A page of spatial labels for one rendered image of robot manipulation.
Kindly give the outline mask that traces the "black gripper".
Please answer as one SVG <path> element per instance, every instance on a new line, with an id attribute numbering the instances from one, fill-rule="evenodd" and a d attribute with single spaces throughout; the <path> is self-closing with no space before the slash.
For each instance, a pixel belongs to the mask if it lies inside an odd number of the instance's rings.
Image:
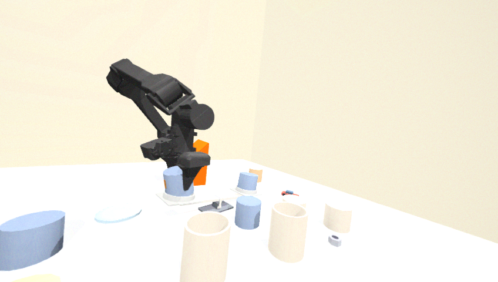
<path id="1" fill-rule="evenodd" d="M 162 156 L 161 158 L 166 162 L 167 168 L 178 166 L 182 170 L 183 190 L 189 189 L 197 174 L 204 166 L 209 166 L 211 157 L 204 152 L 197 152 L 194 146 L 194 137 L 198 132 L 194 129 L 186 127 L 171 126 L 167 130 L 167 134 L 172 134 L 176 138 L 177 148 L 174 148 L 174 153 Z"/>

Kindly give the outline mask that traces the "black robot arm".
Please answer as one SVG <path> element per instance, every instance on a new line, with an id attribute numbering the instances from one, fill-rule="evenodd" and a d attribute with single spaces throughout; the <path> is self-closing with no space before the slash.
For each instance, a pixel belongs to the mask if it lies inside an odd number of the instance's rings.
<path id="1" fill-rule="evenodd" d="M 178 154 L 174 153 L 176 138 L 167 134 L 171 126 L 207 130 L 214 123 L 212 108 L 199 104 L 190 88 L 170 75 L 154 75 L 126 58 L 111 64 L 106 79 L 112 89 L 131 99 L 157 130 L 158 139 L 140 145 L 144 158 L 158 160 L 169 153 Z M 171 115 L 171 126 L 155 107 Z"/>

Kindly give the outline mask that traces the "grey hex nut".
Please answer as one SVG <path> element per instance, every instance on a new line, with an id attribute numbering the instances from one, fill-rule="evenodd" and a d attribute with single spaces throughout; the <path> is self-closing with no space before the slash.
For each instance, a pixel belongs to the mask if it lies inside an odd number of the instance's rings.
<path id="1" fill-rule="evenodd" d="M 328 236 L 328 242 L 330 243 L 330 245 L 335 247 L 339 247 L 342 245 L 342 239 L 339 238 L 339 236 L 336 234 L 330 234 Z"/>

